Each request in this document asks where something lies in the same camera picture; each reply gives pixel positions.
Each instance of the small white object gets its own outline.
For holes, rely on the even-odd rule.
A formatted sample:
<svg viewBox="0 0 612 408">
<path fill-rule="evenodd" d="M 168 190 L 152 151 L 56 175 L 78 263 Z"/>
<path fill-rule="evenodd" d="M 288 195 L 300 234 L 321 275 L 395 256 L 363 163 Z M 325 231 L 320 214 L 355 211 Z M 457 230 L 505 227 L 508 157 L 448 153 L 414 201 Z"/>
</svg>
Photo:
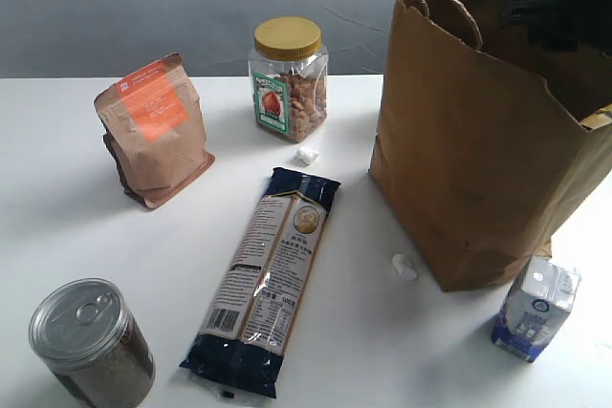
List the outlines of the small white object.
<svg viewBox="0 0 612 408">
<path fill-rule="evenodd" d="M 419 277 L 414 262 L 402 253 L 396 253 L 391 260 L 393 268 L 398 271 L 398 275 L 405 281 L 414 281 Z"/>
<path fill-rule="evenodd" d="M 318 151 L 310 147 L 299 147 L 296 156 L 309 166 L 318 158 Z"/>
</svg>

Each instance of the pasta package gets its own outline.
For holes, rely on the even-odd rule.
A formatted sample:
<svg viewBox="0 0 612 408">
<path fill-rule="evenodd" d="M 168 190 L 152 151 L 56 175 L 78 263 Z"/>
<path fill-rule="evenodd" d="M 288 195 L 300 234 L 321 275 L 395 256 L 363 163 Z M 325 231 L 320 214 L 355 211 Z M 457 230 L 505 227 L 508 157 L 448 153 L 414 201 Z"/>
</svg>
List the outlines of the pasta package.
<svg viewBox="0 0 612 408">
<path fill-rule="evenodd" d="M 276 398 L 275 383 L 339 183 L 276 168 L 181 364 Z M 225 390 L 226 397 L 233 397 Z"/>
</svg>

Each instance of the tin can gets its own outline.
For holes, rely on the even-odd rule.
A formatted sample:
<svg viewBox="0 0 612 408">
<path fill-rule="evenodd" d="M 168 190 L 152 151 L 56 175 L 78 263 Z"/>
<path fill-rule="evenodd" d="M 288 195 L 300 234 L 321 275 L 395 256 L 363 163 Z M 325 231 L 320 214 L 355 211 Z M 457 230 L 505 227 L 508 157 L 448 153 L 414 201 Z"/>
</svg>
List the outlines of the tin can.
<svg viewBox="0 0 612 408">
<path fill-rule="evenodd" d="M 119 289 L 102 279 L 61 287 L 38 307 L 30 345 L 83 406 L 135 408 L 155 363 Z"/>
</svg>

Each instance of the jar label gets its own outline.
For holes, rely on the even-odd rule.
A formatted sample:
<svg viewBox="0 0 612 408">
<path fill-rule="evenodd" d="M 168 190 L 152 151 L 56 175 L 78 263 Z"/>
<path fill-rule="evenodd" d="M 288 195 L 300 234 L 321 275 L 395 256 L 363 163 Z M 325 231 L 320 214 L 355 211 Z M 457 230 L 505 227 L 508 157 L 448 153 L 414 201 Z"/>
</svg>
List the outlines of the jar label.
<svg viewBox="0 0 612 408">
<path fill-rule="evenodd" d="M 289 135 L 287 85 L 268 76 L 252 73 L 253 99 L 257 121 L 284 135 Z"/>
</svg>

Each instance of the yellow lid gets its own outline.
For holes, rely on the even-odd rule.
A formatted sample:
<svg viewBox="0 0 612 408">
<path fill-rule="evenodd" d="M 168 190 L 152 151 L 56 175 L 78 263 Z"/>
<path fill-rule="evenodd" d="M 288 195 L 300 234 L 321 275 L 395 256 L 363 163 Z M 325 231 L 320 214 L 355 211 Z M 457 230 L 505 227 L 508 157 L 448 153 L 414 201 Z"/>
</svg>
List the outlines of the yellow lid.
<svg viewBox="0 0 612 408">
<path fill-rule="evenodd" d="M 266 21 L 255 30 L 255 48 L 275 61 L 306 59 L 320 46 L 321 29 L 310 19 L 284 16 Z"/>
</svg>

